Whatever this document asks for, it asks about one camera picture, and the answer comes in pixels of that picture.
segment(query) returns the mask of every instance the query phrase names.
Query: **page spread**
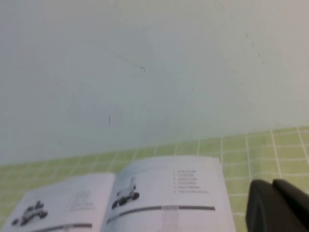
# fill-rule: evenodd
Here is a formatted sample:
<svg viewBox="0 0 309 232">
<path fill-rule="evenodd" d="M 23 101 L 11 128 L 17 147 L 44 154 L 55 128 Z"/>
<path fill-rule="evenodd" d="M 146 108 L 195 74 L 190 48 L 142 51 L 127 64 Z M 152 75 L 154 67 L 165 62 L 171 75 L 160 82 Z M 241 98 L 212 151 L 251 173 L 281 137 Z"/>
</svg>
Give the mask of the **page spread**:
<svg viewBox="0 0 309 232">
<path fill-rule="evenodd" d="M 105 232 L 235 231 L 218 159 L 152 158 L 117 176 Z"/>
<path fill-rule="evenodd" d="M 25 194 L 3 232 L 235 232 L 222 167 L 158 157 Z"/>
<path fill-rule="evenodd" d="M 114 180 L 114 174 L 89 174 L 29 191 L 2 231 L 98 232 Z"/>
</svg>

